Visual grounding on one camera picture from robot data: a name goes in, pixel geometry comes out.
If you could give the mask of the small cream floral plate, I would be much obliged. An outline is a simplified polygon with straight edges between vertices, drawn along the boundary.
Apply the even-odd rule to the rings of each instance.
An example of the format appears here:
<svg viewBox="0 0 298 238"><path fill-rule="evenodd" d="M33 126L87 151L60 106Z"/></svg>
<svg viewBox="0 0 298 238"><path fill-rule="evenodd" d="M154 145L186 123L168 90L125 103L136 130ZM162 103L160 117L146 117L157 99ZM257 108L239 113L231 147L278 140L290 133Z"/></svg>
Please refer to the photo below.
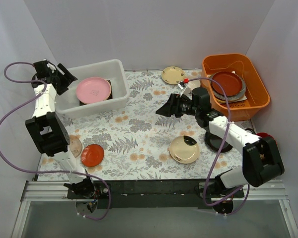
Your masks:
<svg viewBox="0 0 298 238"><path fill-rule="evenodd" d="M183 81L186 77L185 72L176 66L170 66L165 68L161 73L162 80L171 85L176 85L179 82Z"/></svg>

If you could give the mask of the black round plate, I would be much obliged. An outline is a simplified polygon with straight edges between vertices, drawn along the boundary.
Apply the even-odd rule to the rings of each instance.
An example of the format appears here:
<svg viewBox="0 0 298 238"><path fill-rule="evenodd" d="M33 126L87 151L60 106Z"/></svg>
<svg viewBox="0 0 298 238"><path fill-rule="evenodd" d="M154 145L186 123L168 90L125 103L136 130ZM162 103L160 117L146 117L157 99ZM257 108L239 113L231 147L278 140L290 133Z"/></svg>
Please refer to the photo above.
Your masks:
<svg viewBox="0 0 298 238"><path fill-rule="evenodd" d="M218 152L220 145L222 143L222 139L216 135L206 132L205 133L205 143L212 151ZM230 151L232 148L233 147L230 144L225 142L221 152L226 153L226 152Z"/></svg>

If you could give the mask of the cream plate with black mark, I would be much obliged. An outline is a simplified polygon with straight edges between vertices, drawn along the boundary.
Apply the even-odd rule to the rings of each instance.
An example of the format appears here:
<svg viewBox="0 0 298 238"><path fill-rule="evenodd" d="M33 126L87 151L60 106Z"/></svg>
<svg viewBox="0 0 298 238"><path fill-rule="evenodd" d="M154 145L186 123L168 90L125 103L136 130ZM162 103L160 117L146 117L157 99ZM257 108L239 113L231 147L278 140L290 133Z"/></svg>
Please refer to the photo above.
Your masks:
<svg viewBox="0 0 298 238"><path fill-rule="evenodd" d="M171 141L169 152L175 161L190 164L198 159L200 147L195 139L185 135L176 137Z"/></svg>

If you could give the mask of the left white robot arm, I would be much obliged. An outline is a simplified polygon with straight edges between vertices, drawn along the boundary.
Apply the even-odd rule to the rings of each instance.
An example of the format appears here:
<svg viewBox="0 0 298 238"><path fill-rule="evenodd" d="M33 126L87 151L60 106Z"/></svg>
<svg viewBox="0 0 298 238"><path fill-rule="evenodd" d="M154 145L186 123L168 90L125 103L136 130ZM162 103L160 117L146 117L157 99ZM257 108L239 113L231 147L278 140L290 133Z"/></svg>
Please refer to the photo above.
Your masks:
<svg viewBox="0 0 298 238"><path fill-rule="evenodd" d="M71 152L70 136L55 110L56 97L65 93L77 78L62 64L54 65L47 59L33 66L36 74L31 82L37 99L33 116L25 126L38 151L54 159L67 174L69 183L64 186L77 196L91 198L96 187Z"/></svg>

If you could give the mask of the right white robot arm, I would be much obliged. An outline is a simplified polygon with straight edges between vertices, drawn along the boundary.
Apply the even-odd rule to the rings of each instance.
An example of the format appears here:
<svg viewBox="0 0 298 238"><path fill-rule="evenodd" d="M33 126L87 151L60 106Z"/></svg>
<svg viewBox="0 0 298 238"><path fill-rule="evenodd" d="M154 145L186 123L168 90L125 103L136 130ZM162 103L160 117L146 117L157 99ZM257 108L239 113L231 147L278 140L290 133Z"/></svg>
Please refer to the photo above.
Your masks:
<svg viewBox="0 0 298 238"><path fill-rule="evenodd" d="M242 155L242 166L216 176L214 183L207 186L206 192L226 197L233 188L247 184L259 187L285 172L274 138L260 137L229 122L227 117L212 108L205 88L195 88L192 98L171 94L156 114L177 118L183 115L194 116L201 128L223 139Z"/></svg>

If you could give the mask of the yellow plate in orange bin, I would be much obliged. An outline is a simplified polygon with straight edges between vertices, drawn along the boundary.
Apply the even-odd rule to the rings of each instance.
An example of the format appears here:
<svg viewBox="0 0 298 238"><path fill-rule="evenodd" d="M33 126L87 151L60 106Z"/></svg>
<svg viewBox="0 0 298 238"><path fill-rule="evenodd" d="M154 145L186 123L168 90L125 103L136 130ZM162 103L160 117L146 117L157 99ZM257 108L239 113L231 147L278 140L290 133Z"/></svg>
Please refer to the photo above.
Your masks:
<svg viewBox="0 0 298 238"><path fill-rule="evenodd" d="M236 99L236 100L228 100L229 103L233 103L233 102L237 102L237 101L240 101L241 99L243 99L244 97L241 97L239 99ZM226 100L225 99L221 99L221 98L217 98L215 97L215 100L220 103L220 104L225 104L226 103Z"/></svg>

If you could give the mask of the white plastic bin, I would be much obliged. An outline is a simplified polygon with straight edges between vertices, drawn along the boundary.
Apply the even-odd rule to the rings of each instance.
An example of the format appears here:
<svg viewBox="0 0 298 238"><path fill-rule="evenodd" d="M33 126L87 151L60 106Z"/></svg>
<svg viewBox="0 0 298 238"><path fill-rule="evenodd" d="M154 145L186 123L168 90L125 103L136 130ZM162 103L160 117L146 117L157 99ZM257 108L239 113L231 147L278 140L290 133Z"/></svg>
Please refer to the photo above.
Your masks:
<svg viewBox="0 0 298 238"><path fill-rule="evenodd" d="M68 90L55 97L55 111L71 119L91 116L126 106L130 90L125 76L122 62L118 59L97 62L93 64L72 67L68 71L77 78ZM80 105L76 96L76 88L83 80L100 77L111 82L112 99L89 105Z"/></svg>

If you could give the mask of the red plate in orange bin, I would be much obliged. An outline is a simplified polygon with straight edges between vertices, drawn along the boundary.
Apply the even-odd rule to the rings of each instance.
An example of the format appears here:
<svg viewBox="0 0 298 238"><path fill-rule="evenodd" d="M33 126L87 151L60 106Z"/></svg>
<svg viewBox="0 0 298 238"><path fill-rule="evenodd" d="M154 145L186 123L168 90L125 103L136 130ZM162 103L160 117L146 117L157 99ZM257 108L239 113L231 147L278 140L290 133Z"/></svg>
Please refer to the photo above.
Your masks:
<svg viewBox="0 0 298 238"><path fill-rule="evenodd" d="M211 76L211 79L212 89L218 94L223 95L225 92L227 96L235 96L242 90L242 80L235 73L217 72Z"/></svg>

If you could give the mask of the grey plate in orange bin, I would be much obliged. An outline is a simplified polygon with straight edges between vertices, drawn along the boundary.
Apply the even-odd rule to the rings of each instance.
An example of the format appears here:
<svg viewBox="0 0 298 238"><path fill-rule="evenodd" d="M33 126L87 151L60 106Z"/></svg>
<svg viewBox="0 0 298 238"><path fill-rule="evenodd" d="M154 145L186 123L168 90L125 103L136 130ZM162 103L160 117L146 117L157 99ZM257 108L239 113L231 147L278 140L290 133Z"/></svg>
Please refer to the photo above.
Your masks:
<svg viewBox="0 0 298 238"><path fill-rule="evenodd" d="M243 97L244 95L245 95L245 93L246 93L246 84L245 84L245 81L242 79L242 77L240 77L241 78L241 80L242 80L242 90L237 94L237 95L235 95L235 96L226 96L227 97L227 100L236 100L236 99L239 99L239 98L241 98L241 97ZM215 97L217 97L217 98L221 98L221 99L225 99L224 98L224 94L223 95L221 95L221 94L218 94L217 92L215 92L213 89L212 89L212 91L213 91L213 94L214 94L214 96Z"/></svg>

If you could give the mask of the white ceramic bowl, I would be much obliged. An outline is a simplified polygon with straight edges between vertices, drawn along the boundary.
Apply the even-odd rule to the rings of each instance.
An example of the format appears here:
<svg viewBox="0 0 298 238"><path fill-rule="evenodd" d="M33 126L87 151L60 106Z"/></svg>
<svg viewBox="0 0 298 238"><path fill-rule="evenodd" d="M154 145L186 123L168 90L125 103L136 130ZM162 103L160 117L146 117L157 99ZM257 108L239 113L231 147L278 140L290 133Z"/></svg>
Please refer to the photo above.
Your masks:
<svg viewBox="0 0 298 238"><path fill-rule="evenodd" d="M201 87L201 82L200 80L192 80L192 81L189 81L186 86L190 89L190 91L192 91L193 89L195 88L199 88Z"/></svg>

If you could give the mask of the floral patterned table mat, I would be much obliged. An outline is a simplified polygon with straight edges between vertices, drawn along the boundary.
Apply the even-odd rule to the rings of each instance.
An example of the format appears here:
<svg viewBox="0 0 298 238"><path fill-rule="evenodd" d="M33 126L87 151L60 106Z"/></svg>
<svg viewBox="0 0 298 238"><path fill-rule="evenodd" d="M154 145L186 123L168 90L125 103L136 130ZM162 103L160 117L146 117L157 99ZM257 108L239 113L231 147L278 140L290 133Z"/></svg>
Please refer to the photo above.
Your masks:
<svg viewBox="0 0 298 238"><path fill-rule="evenodd" d="M127 105L118 110L70 119L61 116L68 133L83 146L103 147L103 161L87 172L104 180L203 179L242 165L241 154L232 149L219 156L204 142L205 131L194 117L162 117L155 112L178 93L177 86L163 82L158 70L128 71ZM171 141L191 136L200 147L198 159L190 164L175 161L169 153Z"/></svg>

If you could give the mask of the clear glass floral plate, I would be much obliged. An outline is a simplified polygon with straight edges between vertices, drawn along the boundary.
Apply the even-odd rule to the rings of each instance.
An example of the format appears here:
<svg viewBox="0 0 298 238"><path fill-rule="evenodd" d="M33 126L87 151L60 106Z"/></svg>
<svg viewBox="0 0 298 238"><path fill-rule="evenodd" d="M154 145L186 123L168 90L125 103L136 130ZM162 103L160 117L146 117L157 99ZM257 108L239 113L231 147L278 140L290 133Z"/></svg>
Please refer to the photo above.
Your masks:
<svg viewBox="0 0 298 238"><path fill-rule="evenodd" d="M77 158L82 152L82 143L80 139L75 135L69 135L70 138L70 151L73 156Z"/></svg>

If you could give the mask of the red black skull mug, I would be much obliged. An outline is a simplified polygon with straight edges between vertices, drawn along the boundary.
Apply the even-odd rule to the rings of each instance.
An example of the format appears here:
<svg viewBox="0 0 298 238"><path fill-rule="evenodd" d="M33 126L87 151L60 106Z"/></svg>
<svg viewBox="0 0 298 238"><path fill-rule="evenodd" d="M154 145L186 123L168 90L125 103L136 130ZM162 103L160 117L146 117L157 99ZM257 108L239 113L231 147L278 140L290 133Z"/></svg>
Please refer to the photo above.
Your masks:
<svg viewBox="0 0 298 238"><path fill-rule="evenodd" d="M265 137L271 137L273 138L272 135L268 134L268 133L265 133L265 132L259 132L259 133L256 133L257 136L261 137L261 138L265 138Z"/></svg>

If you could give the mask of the small red round plate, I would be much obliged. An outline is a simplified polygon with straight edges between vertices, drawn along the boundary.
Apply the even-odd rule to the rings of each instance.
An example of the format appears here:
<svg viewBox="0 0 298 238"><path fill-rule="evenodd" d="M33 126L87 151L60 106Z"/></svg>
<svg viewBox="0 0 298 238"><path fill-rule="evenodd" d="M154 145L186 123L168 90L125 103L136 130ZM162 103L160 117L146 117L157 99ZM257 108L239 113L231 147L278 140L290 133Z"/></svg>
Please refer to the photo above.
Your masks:
<svg viewBox="0 0 298 238"><path fill-rule="evenodd" d="M86 146L81 153L81 162L84 166L95 167L99 165L105 152L102 146L98 144L90 144Z"/></svg>

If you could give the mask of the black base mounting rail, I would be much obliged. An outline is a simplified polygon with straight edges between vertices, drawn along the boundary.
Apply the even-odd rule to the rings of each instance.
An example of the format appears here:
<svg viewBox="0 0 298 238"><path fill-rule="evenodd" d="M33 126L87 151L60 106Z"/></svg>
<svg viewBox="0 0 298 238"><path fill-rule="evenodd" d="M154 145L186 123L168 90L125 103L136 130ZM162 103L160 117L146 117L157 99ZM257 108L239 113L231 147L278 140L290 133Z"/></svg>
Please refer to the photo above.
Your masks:
<svg viewBox="0 0 298 238"><path fill-rule="evenodd" d="M77 201L96 199L97 209L111 208L167 208L196 207L208 209L202 200L204 179L164 179L164 180L108 180L106 186L94 181L96 194L90 198L76 195L68 189L67 198Z"/></svg>

